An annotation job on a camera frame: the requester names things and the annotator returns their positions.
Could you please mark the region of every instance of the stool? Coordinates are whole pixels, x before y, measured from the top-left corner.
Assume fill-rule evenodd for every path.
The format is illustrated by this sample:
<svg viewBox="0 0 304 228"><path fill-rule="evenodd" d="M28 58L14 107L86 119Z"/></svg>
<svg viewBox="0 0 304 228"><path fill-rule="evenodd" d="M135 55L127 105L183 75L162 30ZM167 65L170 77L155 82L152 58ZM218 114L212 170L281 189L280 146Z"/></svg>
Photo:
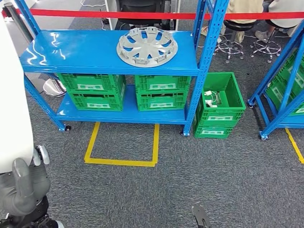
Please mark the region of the stool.
<svg viewBox="0 0 304 228"><path fill-rule="evenodd" d="M237 32L244 32L252 29L256 22L240 24L231 20L224 20L224 25L229 29L233 30L230 39L226 39L220 42L213 55L216 55L219 50L228 54L226 63L229 63L232 55L241 54L240 59L244 59L243 45L235 41Z"/></svg>
<svg viewBox="0 0 304 228"><path fill-rule="evenodd" d="M253 45L250 45L250 48L255 48L256 50L253 51L251 57L254 57L254 54L256 52L262 52L264 54L269 55L269 59L267 60L268 63L272 63L272 62L272 55L275 54L278 57L280 56L281 53L281 45L274 42L275 34L279 30L279 29L290 29L290 28L282 28L279 27L271 20L266 20L266 23L269 25L275 27L275 29L270 35L269 39L259 39L256 42L253 42Z"/></svg>

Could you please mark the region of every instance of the shoe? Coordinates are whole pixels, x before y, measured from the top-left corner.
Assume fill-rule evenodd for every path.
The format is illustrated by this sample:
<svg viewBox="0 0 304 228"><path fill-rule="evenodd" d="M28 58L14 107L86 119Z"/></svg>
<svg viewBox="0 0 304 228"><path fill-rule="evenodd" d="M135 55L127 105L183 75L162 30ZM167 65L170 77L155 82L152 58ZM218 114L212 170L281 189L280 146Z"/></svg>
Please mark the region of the shoe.
<svg viewBox="0 0 304 228"><path fill-rule="evenodd" d="M241 44L244 40L244 36L245 35L245 32L237 32L235 35L235 41Z"/></svg>
<svg viewBox="0 0 304 228"><path fill-rule="evenodd" d="M207 36L207 32L208 32L208 26L204 26L201 29L201 34L203 36Z"/></svg>
<svg viewBox="0 0 304 228"><path fill-rule="evenodd" d="M254 34L257 39L259 40L263 40L263 42L267 43L267 41L269 39L270 36L268 35L268 31L265 32L261 32L261 31L256 31Z"/></svg>

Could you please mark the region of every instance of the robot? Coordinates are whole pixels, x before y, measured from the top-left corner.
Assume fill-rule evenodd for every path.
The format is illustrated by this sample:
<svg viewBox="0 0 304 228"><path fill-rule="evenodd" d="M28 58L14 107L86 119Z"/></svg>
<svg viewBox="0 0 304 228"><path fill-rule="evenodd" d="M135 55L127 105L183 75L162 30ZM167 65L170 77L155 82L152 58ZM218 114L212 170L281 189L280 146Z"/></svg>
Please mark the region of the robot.
<svg viewBox="0 0 304 228"><path fill-rule="evenodd" d="M51 183L45 165L50 158L45 145L33 146L24 73L2 18L0 31L0 209L8 213L0 228L64 228L48 214Z"/></svg>

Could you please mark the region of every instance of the silver wheel cover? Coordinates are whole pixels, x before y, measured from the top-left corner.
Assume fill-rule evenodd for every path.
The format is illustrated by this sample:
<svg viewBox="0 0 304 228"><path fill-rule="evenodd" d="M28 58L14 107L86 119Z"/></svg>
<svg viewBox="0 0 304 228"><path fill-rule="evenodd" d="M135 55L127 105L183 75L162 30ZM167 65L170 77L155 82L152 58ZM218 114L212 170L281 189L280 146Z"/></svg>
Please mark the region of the silver wheel cover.
<svg viewBox="0 0 304 228"><path fill-rule="evenodd" d="M171 60L178 49L177 41L168 31L156 27L134 28L121 36L118 55L135 67L157 67Z"/></svg>

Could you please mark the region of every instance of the person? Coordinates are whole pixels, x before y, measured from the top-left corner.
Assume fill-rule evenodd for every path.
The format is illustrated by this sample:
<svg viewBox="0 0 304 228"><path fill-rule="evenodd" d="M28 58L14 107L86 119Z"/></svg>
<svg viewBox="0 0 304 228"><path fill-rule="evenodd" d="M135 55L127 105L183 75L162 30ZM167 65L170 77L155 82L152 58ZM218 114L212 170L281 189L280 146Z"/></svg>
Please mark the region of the person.
<svg viewBox="0 0 304 228"><path fill-rule="evenodd" d="M300 12L304 11L304 0L272 0L271 2L264 2L264 12ZM271 19L271 21L281 28L292 28L301 23L302 19ZM256 31L255 36L257 39L268 39L272 34L275 27L269 26L266 31Z"/></svg>
<svg viewBox="0 0 304 228"><path fill-rule="evenodd" d="M229 0L226 13L262 13L263 0ZM238 24L253 23L256 19L232 19L231 21ZM208 27L205 26L201 30L201 34L206 36ZM235 41L241 43L244 39L244 32L237 32Z"/></svg>

